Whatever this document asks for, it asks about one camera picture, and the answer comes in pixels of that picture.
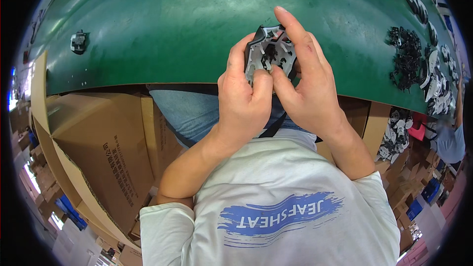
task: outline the green table surface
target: green table surface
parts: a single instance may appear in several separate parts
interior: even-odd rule
[[[447,44],[453,52],[432,0],[422,2],[439,48]],[[132,83],[215,83],[237,41],[261,24],[278,24],[276,5],[316,36],[338,94],[426,112],[418,85],[402,92],[389,78],[396,53],[387,42],[392,26],[416,31],[422,53],[430,44],[427,25],[406,0],[54,0],[30,59],[48,50],[48,94]],[[87,48],[76,55],[70,37],[80,29]],[[443,62],[441,71],[451,80]]]

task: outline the t-shirt print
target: t-shirt print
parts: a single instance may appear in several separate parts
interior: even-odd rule
[[[261,248],[281,235],[310,227],[319,228],[334,220],[343,207],[343,198],[334,192],[290,195],[274,205],[246,204],[224,208],[217,229],[225,231],[224,245],[233,248]]]

